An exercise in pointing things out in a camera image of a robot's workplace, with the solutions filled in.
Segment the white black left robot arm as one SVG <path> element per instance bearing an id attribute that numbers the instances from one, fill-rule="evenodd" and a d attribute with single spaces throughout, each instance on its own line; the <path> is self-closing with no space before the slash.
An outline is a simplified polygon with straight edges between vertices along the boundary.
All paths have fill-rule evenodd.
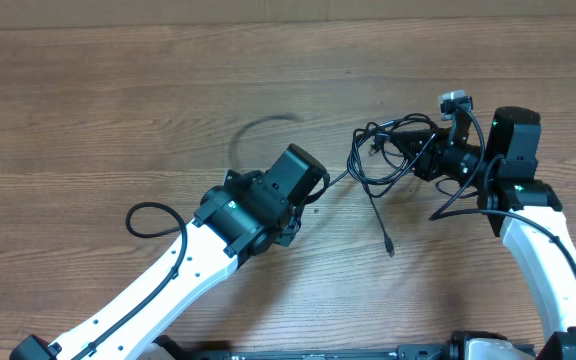
<path id="1" fill-rule="evenodd" d="M 27 337 L 11 358 L 171 358 L 156 342 L 163 332 L 249 258 L 289 246 L 305 206 L 319 196 L 315 186 L 329 181 L 325 167 L 295 144 L 266 171 L 227 171 L 192 219 L 178 222 L 170 248 L 109 304 L 51 342 Z"/>

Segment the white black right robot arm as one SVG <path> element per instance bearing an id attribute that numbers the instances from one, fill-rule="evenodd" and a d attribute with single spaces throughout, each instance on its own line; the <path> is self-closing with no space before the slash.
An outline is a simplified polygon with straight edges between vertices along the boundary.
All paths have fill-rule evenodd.
<path id="1" fill-rule="evenodd" d="M 467 141 L 479 126 L 468 106 L 441 108 L 452 121 L 441 128 L 421 114 L 373 125 L 372 151 L 392 144 L 425 181 L 446 176 L 462 189 L 475 187 L 474 213 L 488 218 L 511 253 L 532 295 L 545 343 L 540 359 L 576 359 L 576 249 L 563 205 L 536 179 L 541 118 L 517 106 L 495 110 L 484 145 Z"/>

